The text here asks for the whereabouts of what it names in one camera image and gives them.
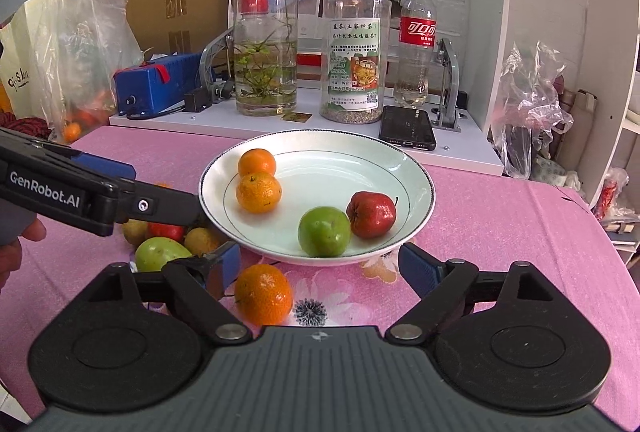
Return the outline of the person's left hand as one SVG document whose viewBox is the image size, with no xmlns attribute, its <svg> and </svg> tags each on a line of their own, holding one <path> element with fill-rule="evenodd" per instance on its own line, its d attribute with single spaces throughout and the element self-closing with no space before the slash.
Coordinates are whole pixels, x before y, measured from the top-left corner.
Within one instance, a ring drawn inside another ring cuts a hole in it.
<svg viewBox="0 0 640 432">
<path fill-rule="evenodd" d="M 21 233 L 21 236 L 7 245 L 2 245 L 0 248 L 0 289 L 6 286 L 11 274 L 21 268 L 23 257 L 21 239 L 38 242 L 46 236 L 46 227 L 44 227 L 40 219 L 36 218 Z"/>
</svg>

